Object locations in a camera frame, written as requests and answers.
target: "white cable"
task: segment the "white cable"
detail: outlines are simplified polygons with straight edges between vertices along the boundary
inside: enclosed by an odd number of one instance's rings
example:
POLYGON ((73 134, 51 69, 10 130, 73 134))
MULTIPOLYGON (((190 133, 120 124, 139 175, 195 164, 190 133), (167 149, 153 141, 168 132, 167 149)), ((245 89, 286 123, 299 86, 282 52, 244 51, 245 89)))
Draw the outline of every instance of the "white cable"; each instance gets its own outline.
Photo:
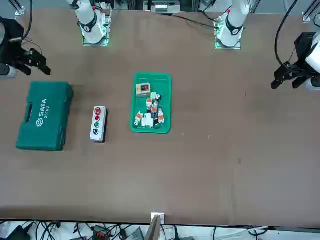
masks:
POLYGON ((233 233, 233 234, 216 237, 215 240, 224 240, 224 239, 240 237, 241 235, 243 235, 243 234, 245 234, 247 232, 251 232, 251 231, 254 231, 254 230, 264 230, 264 229, 267 229, 267 228, 268 228, 268 226, 261 226, 261 227, 251 228, 251 229, 244 229, 244 230, 238 231, 238 232, 233 233))
POLYGON ((288 6, 287 0, 282 0, 282 1, 283 1, 285 12, 288 12, 289 6, 288 6))

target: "sata logo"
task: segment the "sata logo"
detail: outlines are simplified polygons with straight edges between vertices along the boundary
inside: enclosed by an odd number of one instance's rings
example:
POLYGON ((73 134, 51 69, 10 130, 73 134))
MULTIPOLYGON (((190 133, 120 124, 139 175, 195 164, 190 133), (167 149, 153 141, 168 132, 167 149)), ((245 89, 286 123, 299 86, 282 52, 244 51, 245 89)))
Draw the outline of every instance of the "sata logo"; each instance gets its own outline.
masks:
POLYGON ((44 124, 44 119, 48 118, 49 107, 46 106, 47 99, 43 99, 40 107, 39 118, 35 122, 37 127, 41 127, 44 124))
POLYGON ((44 120, 42 118, 38 118, 35 124, 37 127, 41 127, 44 124, 44 120))

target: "toolbox handle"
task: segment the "toolbox handle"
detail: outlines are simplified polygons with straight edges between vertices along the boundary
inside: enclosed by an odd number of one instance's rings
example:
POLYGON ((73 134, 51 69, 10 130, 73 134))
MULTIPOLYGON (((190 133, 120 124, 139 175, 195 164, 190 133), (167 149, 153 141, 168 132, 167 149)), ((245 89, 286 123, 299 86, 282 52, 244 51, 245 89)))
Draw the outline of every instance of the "toolbox handle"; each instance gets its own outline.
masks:
POLYGON ((24 123, 29 122, 30 120, 30 116, 31 116, 31 111, 32 111, 32 103, 29 103, 26 105, 26 109, 25 109, 25 115, 24 115, 24 123))

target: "wooden tabletop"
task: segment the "wooden tabletop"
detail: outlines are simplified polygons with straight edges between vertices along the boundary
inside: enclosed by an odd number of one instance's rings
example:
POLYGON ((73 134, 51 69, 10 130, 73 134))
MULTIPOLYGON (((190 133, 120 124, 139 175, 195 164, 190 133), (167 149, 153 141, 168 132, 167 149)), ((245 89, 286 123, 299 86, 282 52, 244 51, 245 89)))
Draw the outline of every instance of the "wooden tabletop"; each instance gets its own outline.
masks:
MULTIPOLYGON (((250 14, 236 51, 215 50, 211 28, 183 19, 114 12, 101 48, 82 46, 72 10, 34 11, 29 37, 52 74, 0 82, 0 216, 147 223, 164 212, 167 224, 318 227, 320 95, 290 82, 271 90, 282 18, 250 14), (169 134, 131 132, 136 72, 171 75, 169 134), (62 152, 15 147, 33 80, 72 84, 62 152), (104 144, 89 139, 95 105, 109 111, 104 144)), ((288 18, 282 61, 305 29, 288 18)))

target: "red button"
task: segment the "red button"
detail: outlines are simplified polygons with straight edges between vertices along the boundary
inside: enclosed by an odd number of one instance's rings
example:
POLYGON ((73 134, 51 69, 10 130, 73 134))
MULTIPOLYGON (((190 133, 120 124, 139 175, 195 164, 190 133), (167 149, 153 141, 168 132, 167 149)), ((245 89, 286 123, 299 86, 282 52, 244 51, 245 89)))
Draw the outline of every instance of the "red button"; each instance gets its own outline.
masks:
POLYGON ((101 114, 101 109, 100 109, 100 107, 97 107, 97 108, 94 110, 94 113, 95 113, 95 115, 100 115, 100 114, 101 114))

